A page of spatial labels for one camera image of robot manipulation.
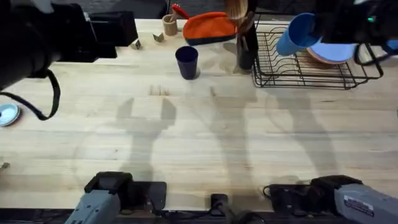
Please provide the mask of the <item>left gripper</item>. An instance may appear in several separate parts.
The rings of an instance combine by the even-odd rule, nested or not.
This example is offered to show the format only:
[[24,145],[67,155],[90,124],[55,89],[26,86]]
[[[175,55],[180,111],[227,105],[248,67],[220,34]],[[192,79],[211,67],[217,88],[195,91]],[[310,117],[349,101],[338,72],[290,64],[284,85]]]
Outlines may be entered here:
[[[128,47],[138,39],[132,11],[92,13],[89,22],[78,4],[52,3],[51,6],[51,37],[60,54],[59,62],[117,58],[115,46]],[[100,45],[97,49],[96,40],[109,45]]]

